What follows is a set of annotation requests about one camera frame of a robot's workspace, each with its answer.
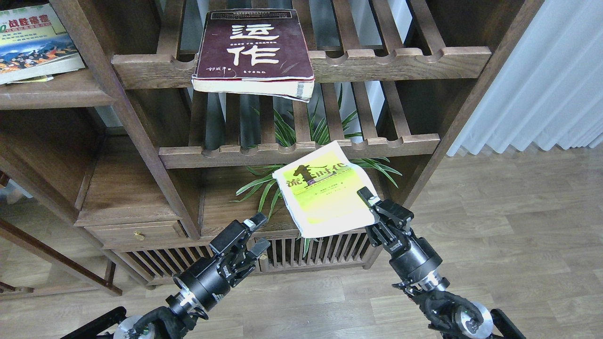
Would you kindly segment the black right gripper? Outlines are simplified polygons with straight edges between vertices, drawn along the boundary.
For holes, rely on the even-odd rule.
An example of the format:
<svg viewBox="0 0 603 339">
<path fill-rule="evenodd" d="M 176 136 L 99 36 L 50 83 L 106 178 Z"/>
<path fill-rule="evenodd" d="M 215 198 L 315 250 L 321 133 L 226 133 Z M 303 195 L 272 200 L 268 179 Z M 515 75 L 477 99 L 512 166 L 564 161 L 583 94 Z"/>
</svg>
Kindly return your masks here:
<svg viewBox="0 0 603 339">
<path fill-rule="evenodd" d="M 368 187 L 357 194 L 375 216 L 375 224 L 366 226 L 371 245 L 390 253 L 389 263 L 401 279 L 393 286 L 404 292 L 445 291 L 449 281 L 438 272 L 443 260 L 425 238 L 416 237 L 410 226 L 413 212 L 391 200 L 381 201 Z"/>
</svg>

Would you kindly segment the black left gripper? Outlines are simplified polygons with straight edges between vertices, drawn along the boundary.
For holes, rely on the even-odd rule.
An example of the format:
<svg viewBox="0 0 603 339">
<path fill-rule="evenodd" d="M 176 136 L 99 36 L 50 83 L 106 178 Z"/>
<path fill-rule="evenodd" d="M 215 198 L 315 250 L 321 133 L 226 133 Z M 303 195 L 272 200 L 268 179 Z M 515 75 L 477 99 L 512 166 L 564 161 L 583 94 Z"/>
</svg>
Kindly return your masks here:
<svg viewBox="0 0 603 339">
<path fill-rule="evenodd" d="M 176 316 L 191 314 L 194 309 L 204 314 L 245 279 L 270 246 L 269 240 L 258 239 L 248 250 L 247 241 L 268 220 L 266 215 L 258 212 L 242 223 L 233 221 L 223 229 L 210 242 L 213 257 L 200 258 L 174 277 L 181 290 L 167 298 L 171 311 Z"/>
</svg>

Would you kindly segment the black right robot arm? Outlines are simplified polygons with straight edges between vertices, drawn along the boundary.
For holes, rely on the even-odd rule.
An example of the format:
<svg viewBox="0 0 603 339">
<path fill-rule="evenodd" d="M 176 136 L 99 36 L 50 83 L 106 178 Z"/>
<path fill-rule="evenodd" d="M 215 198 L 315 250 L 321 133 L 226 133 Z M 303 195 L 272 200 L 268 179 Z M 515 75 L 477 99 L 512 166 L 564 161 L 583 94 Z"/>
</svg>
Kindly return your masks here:
<svg viewBox="0 0 603 339">
<path fill-rule="evenodd" d="M 500 309 L 488 310 L 447 291 L 448 279 L 438 268 L 442 259 L 423 237 L 411 228 L 413 212 L 391 200 L 382 201 L 363 187 L 358 195 L 375 217 L 366 232 L 373 247 L 391 256 L 389 264 L 400 277 L 394 285 L 420 307 L 429 328 L 444 339 L 522 339 L 523 333 Z"/>
</svg>

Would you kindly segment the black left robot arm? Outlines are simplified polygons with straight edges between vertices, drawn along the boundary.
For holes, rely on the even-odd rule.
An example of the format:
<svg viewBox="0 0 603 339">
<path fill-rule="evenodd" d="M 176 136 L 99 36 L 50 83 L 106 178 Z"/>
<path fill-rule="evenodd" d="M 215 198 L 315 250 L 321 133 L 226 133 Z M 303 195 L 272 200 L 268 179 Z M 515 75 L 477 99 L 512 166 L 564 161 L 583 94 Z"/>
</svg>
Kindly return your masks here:
<svg viewBox="0 0 603 339">
<path fill-rule="evenodd" d="M 211 258 L 198 259 L 174 277 L 179 292 L 166 299 L 167 306 L 141 317 L 127 317 L 124 307 L 116 307 L 67 334 L 67 339 L 182 339 L 255 269 L 270 243 L 262 239 L 248 249 L 247 242 L 266 222 L 258 213 L 230 223 L 210 242 Z"/>
</svg>

